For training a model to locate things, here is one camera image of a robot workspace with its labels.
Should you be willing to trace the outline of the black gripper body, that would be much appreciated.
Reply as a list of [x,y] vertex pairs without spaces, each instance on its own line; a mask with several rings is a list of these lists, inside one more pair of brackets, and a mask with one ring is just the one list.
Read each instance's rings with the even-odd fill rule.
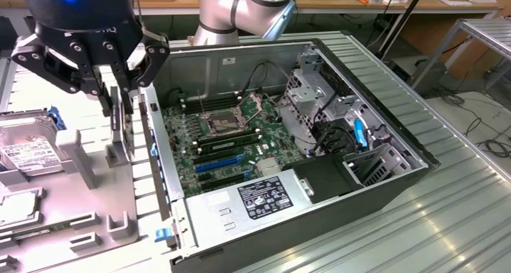
[[25,0],[35,19],[35,36],[21,47],[40,44],[73,62],[85,54],[91,65],[127,65],[141,38],[132,0]]

